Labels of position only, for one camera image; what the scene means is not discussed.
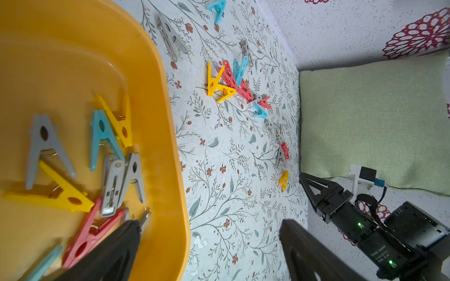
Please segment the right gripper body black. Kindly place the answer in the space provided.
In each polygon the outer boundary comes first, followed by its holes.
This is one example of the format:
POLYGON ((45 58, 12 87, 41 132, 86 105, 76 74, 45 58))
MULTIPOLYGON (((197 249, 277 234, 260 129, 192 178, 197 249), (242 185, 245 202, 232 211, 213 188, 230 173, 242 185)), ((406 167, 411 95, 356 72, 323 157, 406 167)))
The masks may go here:
POLYGON ((369 206, 364 213, 358 203, 351 203, 353 194, 334 181, 301 173, 304 188, 314 212, 327 224, 337 227, 379 268, 379 274, 405 274, 418 263, 418 254, 400 242, 377 215, 378 202, 363 195, 369 206))

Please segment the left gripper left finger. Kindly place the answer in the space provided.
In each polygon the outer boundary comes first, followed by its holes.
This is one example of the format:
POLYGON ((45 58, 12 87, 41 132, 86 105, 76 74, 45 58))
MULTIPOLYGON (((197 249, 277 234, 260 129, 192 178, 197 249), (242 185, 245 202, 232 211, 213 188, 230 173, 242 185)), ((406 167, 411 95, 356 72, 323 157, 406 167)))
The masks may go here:
POLYGON ((57 281, 127 281, 141 241, 141 226, 128 220, 57 281))

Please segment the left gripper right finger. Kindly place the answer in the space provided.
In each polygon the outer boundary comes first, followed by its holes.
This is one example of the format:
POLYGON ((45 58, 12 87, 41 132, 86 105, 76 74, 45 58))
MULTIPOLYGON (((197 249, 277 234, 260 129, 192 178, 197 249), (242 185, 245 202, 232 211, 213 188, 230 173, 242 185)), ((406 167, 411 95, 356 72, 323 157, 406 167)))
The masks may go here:
POLYGON ((363 281, 295 220, 283 220, 280 241, 293 281, 363 281))

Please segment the yellow plastic storage box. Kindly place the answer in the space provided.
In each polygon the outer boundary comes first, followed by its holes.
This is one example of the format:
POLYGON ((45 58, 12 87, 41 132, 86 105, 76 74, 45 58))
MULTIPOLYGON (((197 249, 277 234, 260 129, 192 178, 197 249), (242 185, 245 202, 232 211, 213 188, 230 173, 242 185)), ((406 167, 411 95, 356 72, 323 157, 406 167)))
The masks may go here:
POLYGON ((189 235, 165 69, 140 24, 111 1, 1 2, 1 192, 25 189, 34 116, 56 127, 76 177, 57 156, 46 163, 89 199, 100 194, 101 146, 90 170, 91 120, 104 98, 112 113, 131 104, 131 147, 141 158, 146 202, 129 187, 125 205, 151 219, 131 271, 133 281, 178 281, 189 235))

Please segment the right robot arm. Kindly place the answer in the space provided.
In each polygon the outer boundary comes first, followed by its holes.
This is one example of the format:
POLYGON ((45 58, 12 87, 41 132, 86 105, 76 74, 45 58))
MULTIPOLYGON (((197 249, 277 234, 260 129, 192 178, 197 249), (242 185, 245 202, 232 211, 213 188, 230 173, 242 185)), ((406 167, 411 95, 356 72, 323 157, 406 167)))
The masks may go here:
POLYGON ((450 256, 450 229, 406 201, 385 220, 378 201, 353 194, 334 181, 301 173, 300 183, 317 215, 332 223, 378 268, 377 277, 393 281, 447 281, 443 262, 450 256))

